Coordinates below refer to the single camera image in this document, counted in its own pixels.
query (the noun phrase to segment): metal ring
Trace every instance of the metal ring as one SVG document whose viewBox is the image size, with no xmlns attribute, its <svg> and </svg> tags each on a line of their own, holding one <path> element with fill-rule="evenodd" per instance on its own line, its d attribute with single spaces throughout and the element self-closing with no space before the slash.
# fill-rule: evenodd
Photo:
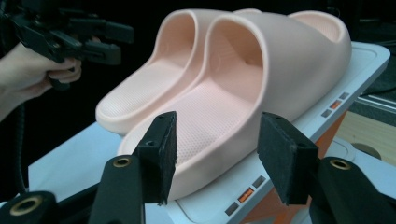
<svg viewBox="0 0 396 224">
<path fill-rule="evenodd" d="M 31 196 L 12 206 L 9 213 L 15 217 L 25 215 L 35 210 L 42 202 L 43 197 L 40 195 Z M 24 207 L 23 205 L 26 205 L 27 203 L 33 204 L 28 207 Z"/>
<path fill-rule="evenodd" d="M 129 164 L 131 164 L 131 162 L 132 162 L 131 159 L 124 157 L 124 158 L 119 158 L 116 161 L 113 161 L 113 165 L 115 167 L 121 168 L 121 167 L 128 166 Z"/>
<path fill-rule="evenodd" d="M 345 161 L 341 161 L 341 160 L 331 160 L 330 164 L 335 167 L 338 168 L 340 170 L 350 170 L 351 166 L 349 165 L 349 163 L 345 162 Z"/>
</svg>

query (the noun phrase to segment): black cable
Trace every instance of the black cable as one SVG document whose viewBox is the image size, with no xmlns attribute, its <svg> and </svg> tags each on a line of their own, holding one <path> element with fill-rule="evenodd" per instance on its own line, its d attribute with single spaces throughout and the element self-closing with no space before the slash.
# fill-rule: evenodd
<svg viewBox="0 0 396 224">
<path fill-rule="evenodd" d="M 4 55 L 6 55 L 15 45 L 19 42 L 15 35 L 14 29 L 7 19 L 7 13 L 13 11 L 19 0 L 3 0 L 0 5 L 0 45 Z M 23 170 L 21 164 L 21 154 L 23 149 L 23 138 L 24 138 L 24 105 L 20 105 L 16 108 L 17 118 L 15 121 L 15 145 L 14 145 L 14 166 L 13 172 L 15 174 L 16 186 L 19 194 L 26 193 L 26 186 L 23 179 Z"/>
<path fill-rule="evenodd" d="M 16 186 L 19 194 L 27 192 L 26 185 L 23 179 L 22 170 L 22 159 L 21 154 L 23 150 L 23 138 L 24 138 L 24 123 L 25 123 L 25 108 L 24 104 L 18 106 L 17 108 L 17 119 L 16 119 L 16 134 L 15 134 L 15 156 L 14 156 L 14 174 L 16 176 Z"/>
</svg>

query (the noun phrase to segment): hand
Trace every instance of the hand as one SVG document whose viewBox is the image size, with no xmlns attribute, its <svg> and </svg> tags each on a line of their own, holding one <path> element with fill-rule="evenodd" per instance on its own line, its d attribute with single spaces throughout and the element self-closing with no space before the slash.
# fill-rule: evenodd
<svg viewBox="0 0 396 224">
<path fill-rule="evenodd" d="M 4 117 L 2 114 L 49 90 L 49 77 L 69 83 L 79 80 L 80 76 L 81 61 L 69 58 L 56 63 L 18 44 L 0 60 L 0 120 Z"/>
</svg>

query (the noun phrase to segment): slide sandal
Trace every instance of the slide sandal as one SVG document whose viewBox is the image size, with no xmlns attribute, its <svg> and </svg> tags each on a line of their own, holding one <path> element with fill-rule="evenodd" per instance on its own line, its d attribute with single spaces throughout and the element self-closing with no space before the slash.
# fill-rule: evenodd
<svg viewBox="0 0 396 224">
<path fill-rule="evenodd" d="M 202 67 L 206 30 L 219 15 L 211 9 L 181 9 L 160 26 L 148 61 L 97 105 L 96 121 L 125 135 L 159 105 L 186 90 Z"/>
<path fill-rule="evenodd" d="M 168 200 L 187 196 L 256 149 L 262 111 L 297 119 L 338 82 L 350 56 L 347 28 L 330 14 L 223 14 L 208 29 L 194 87 L 133 127 L 118 154 L 134 151 L 156 114 L 176 111 Z"/>
</svg>

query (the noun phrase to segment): white platform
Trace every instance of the white platform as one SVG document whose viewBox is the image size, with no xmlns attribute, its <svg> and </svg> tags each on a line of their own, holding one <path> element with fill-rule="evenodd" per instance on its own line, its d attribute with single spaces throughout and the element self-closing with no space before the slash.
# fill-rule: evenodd
<svg viewBox="0 0 396 224">
<path fill-rule="evenodd" d="M 353 101 L 386 68 L 389 51 L 371 44 L 353 42 L 352 60 L 346 75 L 320 102 L 293 124 L 312 141 L 349 108 Z M 333 109 L 334 102 L 339 105 Z M 59 201 L 100 181 L 105 163 L 117 155 L 120 137 L 96 122 L 52 150 L 29 167 L 30 190 L 48 190 Z M 347 158 L 348 152 L 339 152 Z M 261 179 L 260 185 L 253 185 Z M 212 184 L 183 199 L 159 207 L 146 205 L 147 223 L 237 223 L 271 189 L 272 183 L 258 155 L 251 153 Z M 244 202 L 237 199 L 253 188 Z M 236 203 L 230 214 L 226 210 Z"/>
</svg>

